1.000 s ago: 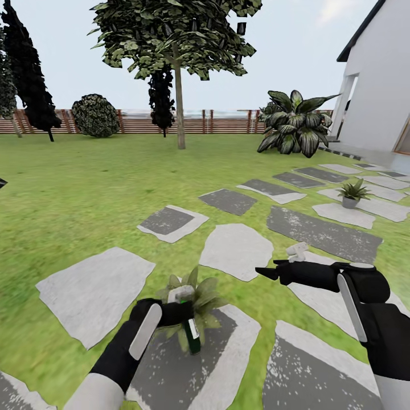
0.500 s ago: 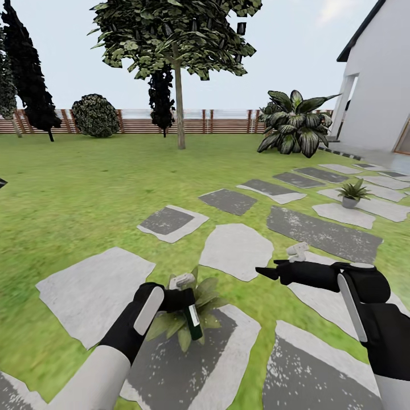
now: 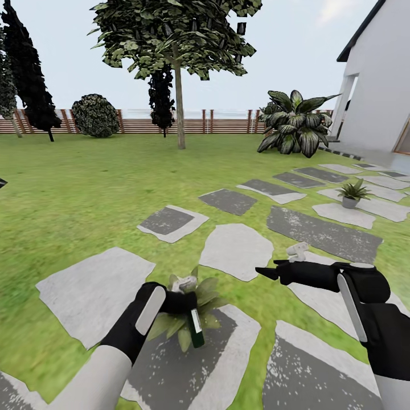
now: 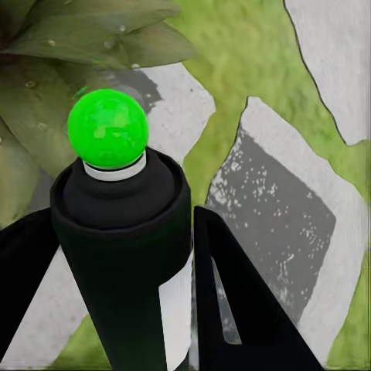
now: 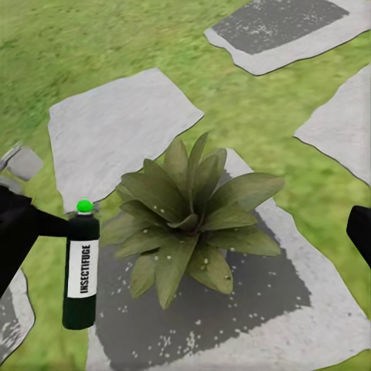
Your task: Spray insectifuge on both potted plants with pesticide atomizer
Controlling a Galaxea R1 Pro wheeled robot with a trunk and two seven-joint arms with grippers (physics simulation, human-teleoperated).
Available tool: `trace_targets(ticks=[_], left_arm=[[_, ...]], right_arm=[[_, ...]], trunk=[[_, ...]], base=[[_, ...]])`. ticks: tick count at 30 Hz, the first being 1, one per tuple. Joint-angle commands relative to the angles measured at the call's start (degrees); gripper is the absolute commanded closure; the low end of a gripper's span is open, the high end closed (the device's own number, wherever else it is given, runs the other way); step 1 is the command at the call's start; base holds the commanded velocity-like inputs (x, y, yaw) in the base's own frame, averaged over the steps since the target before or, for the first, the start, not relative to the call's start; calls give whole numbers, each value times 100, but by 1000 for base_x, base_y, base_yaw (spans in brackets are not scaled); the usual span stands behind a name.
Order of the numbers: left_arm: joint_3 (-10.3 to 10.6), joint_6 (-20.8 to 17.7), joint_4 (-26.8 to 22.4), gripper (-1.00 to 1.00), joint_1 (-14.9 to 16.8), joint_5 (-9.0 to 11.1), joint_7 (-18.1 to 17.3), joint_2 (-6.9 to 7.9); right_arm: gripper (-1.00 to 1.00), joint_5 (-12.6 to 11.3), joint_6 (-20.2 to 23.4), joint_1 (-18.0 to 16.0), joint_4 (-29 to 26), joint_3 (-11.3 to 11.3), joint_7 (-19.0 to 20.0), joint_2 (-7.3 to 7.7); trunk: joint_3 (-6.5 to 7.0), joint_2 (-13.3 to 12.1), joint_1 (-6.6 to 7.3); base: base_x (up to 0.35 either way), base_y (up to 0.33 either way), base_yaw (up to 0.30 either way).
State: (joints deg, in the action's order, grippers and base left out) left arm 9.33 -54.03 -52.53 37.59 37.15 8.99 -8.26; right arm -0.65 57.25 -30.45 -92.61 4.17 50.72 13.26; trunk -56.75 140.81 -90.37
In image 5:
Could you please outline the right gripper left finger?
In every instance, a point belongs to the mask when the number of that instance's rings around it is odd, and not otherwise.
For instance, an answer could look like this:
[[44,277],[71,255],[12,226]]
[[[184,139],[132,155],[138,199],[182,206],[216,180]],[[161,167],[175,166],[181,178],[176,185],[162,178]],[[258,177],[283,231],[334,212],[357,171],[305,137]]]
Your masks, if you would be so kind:
[[40,235],[36,211],[29,205],[0,214],[0,297]]

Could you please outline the insectifuge atomizer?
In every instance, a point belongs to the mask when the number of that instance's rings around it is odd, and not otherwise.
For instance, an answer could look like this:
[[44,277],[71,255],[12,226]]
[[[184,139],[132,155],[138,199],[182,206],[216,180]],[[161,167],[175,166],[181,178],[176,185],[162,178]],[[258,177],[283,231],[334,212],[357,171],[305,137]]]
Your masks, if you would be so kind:
[[97,300],[101,224],[94,218],[94,205],[81,200],[73,225],[90,231],[88,238],[68,238],[64,279],[63,326],[70,330],[94,326]]

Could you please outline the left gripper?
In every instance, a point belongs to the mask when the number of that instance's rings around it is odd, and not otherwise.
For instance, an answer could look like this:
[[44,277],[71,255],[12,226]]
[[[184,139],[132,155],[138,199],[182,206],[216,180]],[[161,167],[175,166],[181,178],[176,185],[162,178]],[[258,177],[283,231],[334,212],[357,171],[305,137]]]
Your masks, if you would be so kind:
[[[10,191],[6,185],[0,185],[0,214],[24,208],[31,203],[31,198]],[[40,223],[40,234],[48,237],[88,238],[90,231],[82,226],[73,225],[70,221],[56,218],[37,210]]]

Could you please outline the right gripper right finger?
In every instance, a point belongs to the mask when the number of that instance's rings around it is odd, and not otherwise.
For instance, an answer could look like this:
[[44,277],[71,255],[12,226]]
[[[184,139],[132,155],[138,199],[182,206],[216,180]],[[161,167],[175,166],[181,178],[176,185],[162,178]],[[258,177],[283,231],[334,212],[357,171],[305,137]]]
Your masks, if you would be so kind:
[[350,211],[346,232],[371,267],[371,209],[354,205]]

